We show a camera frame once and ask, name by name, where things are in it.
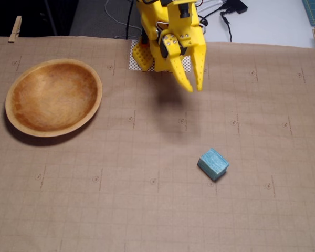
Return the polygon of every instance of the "blue block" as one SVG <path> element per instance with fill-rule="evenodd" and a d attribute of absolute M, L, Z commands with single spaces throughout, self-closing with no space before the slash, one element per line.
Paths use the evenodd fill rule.
<path fill-rule="evenodd" d="M 227 162 L 217 151 L 210 149 L 198 161 L 197 164 L 212 180 L 219 179 L 229 166 Z"/>

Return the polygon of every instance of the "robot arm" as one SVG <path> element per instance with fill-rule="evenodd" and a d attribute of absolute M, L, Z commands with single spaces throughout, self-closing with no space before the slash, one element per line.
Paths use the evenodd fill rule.
<path fill-rule="evenodd" d="M 152 4 L 137 1 L 144 33 L 133 51 L 143 71 L 155 60 L 155 71 L 170 71 L 178 83 L 193 92 L 182 66 L 184 56 L 191 56 L 197 90 L 202 90 L 206 45 L 195 7 L 196 0 L 157 0 Z M 143 43 L 148 38 L 148 45 Z"/>

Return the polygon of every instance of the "wooden bowl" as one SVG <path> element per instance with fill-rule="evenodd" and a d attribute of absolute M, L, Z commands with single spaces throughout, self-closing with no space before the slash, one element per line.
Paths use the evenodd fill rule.
<path fill-rule="evenodd" d="M 89 65 L 74 59 L 49 60 L 17 78 L 7 94 L 6 113 L 22 132 L 53 137 L 89 121 L 101 95 L 101 81 Z"/>

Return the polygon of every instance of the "yellow plastic part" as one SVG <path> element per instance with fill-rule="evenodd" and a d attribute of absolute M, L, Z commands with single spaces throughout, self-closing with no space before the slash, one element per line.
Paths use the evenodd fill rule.
<path fill-rule="evenodd" d="M 146 72 L 153 65 L 154 59 L 149 47 L 142 47 L 141 40 L 133 48 L 133 58 L 142 71 Z"/>
<path fill-rule="evenodd" d="M 193 92 L 193 87 L 182 66 L 181 47 L 186 48 L 184 56 L 191 56 L 198 91 L 203 89 L 206 53 L 206 44 L 202 28 L 199 25 L 195 2 L 196 0 L 174 0 L 168 6 L 162 6 L 160 1 L 152 4 L 145 4 L 142 0 L 136 2 L 141 15 L 142 27 L 150 41 L 150 52 L 155 60 L 155 71 L 172 72 L 178 83 L 188 92 Z M 188 4 L 190 17 L 180 18 L 179 4 Z M 168 23 L 168 25 L 161 24 L 160 27 L 164 29 L 160 36 L 156 26 L 157 22 Z M 168 52 L 167 58 L 163 58 L 161 55 L 161 43 Z M 140 66 L 140 61 L 136 58 L 135 60 Z"/>

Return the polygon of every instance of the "dark background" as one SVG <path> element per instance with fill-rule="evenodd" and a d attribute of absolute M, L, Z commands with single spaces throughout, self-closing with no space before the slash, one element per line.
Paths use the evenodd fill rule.
<path fill-rule="evenodd" d="M 22 16 L 20 36 L 54 35 L 108 37 L 125 35 L 125 26 L 116 23 L 104 11 L 106 0 L 0 0 L 0 36 L 11 34 L 15 18 Z M 108 12 L 126 23 L 131 2 L 109 0 Z M 134 5 L 131 25 L 140 25 L 140 15 Z M 129 35 L 139 36 L 130 28 Z"/>

